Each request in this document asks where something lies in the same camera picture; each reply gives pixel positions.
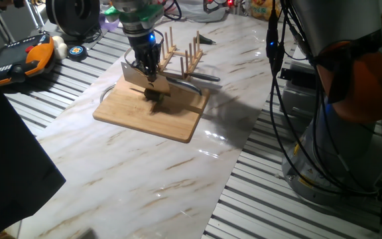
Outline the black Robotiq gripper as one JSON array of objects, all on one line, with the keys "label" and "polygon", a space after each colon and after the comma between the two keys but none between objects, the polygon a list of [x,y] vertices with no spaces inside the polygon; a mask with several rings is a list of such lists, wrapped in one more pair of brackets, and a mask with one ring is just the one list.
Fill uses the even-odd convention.
[{"label": "black Robotiq gripper", "polygon": [[163,39],[157,42],[156,34],[159,31],[149,29],[137,35],[128,35],[129,44],[135,53],[133,66],[147,75],[149,82],[157,79],[160,62],[160,51]]}]

